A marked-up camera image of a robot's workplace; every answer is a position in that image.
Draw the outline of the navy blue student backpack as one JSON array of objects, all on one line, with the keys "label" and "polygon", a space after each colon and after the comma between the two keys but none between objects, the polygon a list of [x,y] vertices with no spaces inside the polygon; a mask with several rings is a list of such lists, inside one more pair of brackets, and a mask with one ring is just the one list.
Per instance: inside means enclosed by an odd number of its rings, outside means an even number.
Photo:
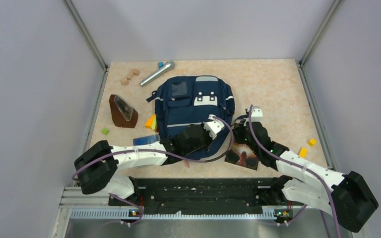
[{"label": "navy blue student backpack", "polygon": [[[208,121],[210,114],[232,123],[235,99],[230,85],[211,76],[175,76],[168,79],[147,98],[154,102],[160,139],[172,138],[191,124]],[[228,129],[218,133],[207,149],[188,155],[191,160],[200,160],[216,154],[225,142]]]}]

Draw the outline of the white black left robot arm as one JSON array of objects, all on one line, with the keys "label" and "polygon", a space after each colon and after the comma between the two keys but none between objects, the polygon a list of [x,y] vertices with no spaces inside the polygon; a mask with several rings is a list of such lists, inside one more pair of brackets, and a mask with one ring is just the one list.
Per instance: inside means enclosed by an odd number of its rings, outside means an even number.
[{"label": "white black left robot arm", "polygon": [[73,176],[85,195],[104,191],[133,205],[139,199],[139,191],[132,178],[116,176],[116,171],[189,160],[189,154],[209,148],[223,128],[218,121],[191,124],[172,138],[139,146],[112,146],[101,140],[74,161]]}]

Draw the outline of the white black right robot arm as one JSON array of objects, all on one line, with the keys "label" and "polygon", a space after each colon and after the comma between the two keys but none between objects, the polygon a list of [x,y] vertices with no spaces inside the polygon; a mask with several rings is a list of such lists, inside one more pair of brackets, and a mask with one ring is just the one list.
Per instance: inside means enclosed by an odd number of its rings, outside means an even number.
[{"label": "white black right robot arm", "polygon": [[331,215],[346,230],[359,232],[379,203],[364,178],[319,166],[270,139],[260,122],[244,119],[233,129],[234,139],[248,146],[260,163],[283,175],[272,185],[277,204],[294,201]]}]

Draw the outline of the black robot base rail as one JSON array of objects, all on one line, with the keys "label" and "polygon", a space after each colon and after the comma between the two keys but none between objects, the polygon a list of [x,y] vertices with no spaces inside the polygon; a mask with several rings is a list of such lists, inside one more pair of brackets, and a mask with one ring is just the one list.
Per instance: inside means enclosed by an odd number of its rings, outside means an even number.
[{"label": "black robot base rail", "polygon": [[180,214],[186,218],[255,218],[283,224],[300,215],[297,202],[278,194],[279,178],[135,178],[137,191],[125,201],[110,196],[110,206],[138,207],[146,218]]}]

